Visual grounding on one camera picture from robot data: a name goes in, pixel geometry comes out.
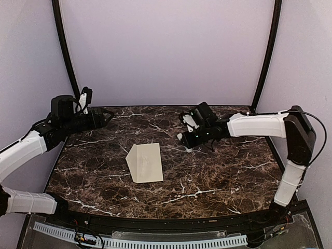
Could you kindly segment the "small glue bottle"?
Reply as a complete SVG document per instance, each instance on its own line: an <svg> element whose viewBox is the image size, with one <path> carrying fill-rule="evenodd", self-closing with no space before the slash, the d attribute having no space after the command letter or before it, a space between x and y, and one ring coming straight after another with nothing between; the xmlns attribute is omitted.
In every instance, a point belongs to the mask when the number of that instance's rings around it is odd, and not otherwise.
<svg viewBox="0 0 332 249"><path fill-rule="evenodd" d="M187 134L187 133L179 133L177 135L177 139L179 140L179 142L181 143L181 145L185 147L185 150L188 153L192 152L193 141L192 141L191 136L189 134Z"/></svg>

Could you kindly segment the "cream envelope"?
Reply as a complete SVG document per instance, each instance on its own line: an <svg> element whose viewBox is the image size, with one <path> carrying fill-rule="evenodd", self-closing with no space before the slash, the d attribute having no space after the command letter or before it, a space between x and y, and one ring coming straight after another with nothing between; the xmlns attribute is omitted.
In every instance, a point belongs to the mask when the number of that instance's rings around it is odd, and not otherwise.
<svg viewBox="0 0 332 249"><path fill-rule="evenodd" d="M163 182L163 169L159 143L134 144L126 156L134 183Z"/></svg>

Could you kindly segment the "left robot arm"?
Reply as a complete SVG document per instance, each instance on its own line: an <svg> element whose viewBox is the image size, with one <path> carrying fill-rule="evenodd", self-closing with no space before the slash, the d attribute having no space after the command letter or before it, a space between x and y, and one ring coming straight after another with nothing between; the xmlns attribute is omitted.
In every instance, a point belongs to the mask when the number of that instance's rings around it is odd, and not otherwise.
<svg viewBox="0 0 332 249"><path fill-rule="evenodd" d="M1 150L1 181L31 159L56 148L70 135L104 128L114 113L100 107L89 108L92 94L79 99L60 95L51 100L48 116L33 124L28 133ZM33 193L1 186L1 215L41 213L52 215L62 226L73 222L68 203L53 193Z"/></svg>

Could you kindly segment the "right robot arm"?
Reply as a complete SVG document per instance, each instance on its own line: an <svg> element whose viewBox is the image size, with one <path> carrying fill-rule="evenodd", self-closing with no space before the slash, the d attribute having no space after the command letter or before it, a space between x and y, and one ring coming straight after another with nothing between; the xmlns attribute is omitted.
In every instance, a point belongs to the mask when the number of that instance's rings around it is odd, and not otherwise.
<svg viewBox="0 0 332 249"><path fill-rule="evenodd" d="M316 132L308 120L312 114L300 106L272 113L234 113L218 117L206 102L202 102L179 119L187 131L177 135L186 149L192 149L207 142L242 136L279 137L287 142L287 164L274 196L274 205L265 213L265 221L276 225L285 216L286 207L301 186L306 171L316 160L312 156Z"/></svg>

